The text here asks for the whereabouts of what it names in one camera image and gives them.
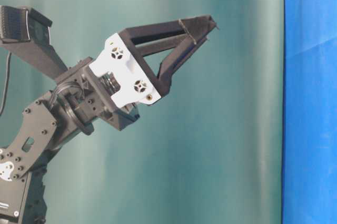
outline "white mounting plate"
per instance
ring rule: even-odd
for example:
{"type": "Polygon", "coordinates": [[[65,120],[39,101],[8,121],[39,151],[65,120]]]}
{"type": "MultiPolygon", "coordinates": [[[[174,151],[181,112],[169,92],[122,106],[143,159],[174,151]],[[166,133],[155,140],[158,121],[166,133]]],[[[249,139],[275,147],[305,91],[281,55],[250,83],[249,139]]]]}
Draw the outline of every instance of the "white mounting plate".
{"type": "Polygon", "coordinates": [[[119,108],[137,102],[150,105],[161,98],[118,33],[105,41],[104,50],[89,67],[96,77],[113,73],[121,89],[111,99],[119,108]]]}

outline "robotic arm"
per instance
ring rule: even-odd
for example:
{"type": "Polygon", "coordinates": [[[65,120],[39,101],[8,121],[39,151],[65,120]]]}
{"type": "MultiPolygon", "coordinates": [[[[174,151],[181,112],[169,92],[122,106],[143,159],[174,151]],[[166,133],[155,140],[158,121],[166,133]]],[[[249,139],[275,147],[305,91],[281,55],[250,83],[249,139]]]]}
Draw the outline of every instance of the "robotic arm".
{"type": "Polygon", "coordinates": [[[29,7],[0,6],[0,46],[56,82],[23,111],[14,141],[0,148],[0,224],[45,223],[47,164],[78,133],[101,118],[118,130],[170,91],[173,74],[216,26],[211,16],[127,28],[113,34],[97,59],[68,69],[50,45],[52,22],[29,7]],[[155,74],[144,57],[173,49],[155,74]]]}

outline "black plastic part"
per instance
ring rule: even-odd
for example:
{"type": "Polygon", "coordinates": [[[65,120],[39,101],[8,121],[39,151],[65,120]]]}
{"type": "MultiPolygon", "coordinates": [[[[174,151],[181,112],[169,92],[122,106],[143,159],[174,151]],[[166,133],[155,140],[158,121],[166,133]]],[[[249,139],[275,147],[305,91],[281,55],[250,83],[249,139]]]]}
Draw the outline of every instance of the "black plastic part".
{"type": "Polygon", "coordinates": [[[0,47],[55,79],[66,65],[49,44],[52,21],[33,8],[0,6],[0,47]]]}
{"type": "Polygon", "coordinates": [[[122,41],[162,97],[170,91],[173,74],[207,40],[216,27],[210,15],[179,19],[172,22],[126,28],[119,32],[122,41]],[[155,74],[143,57],[173,49],[155,74]]]}

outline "black cable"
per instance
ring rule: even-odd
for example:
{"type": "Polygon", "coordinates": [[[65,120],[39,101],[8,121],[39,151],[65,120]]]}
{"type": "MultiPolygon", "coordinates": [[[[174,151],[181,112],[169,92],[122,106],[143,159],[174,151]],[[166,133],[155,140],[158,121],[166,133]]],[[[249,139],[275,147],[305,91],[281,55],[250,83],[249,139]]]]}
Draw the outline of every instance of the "black cable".
{"type": "Polygon", "coordinates": [[[3,111],[5,109],[5,104],[6,104],[8,83],[9,83],[9,72],[10,72],[10,68],[11,68],[11,55],[12,55],[12,53],[8,52],[8,55],[6,57],[6,77],[5,77],[4,91],[2,93],[2,101],[1,101],[1,106],[0,106],[0,116],[3,113],[3,111]]]}

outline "hole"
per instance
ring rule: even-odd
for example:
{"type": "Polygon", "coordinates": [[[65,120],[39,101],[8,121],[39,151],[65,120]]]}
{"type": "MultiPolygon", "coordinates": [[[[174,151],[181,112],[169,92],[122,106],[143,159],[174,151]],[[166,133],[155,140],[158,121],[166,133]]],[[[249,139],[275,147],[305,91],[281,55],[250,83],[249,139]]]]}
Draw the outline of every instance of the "hole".
{"type": "Polygon", "coordinates": [[[34,144],[34,139],[32,137],[28,137],[27,141],[22,146],[22,150],[26,153],[29,152],[33,144],[34,144]]]}

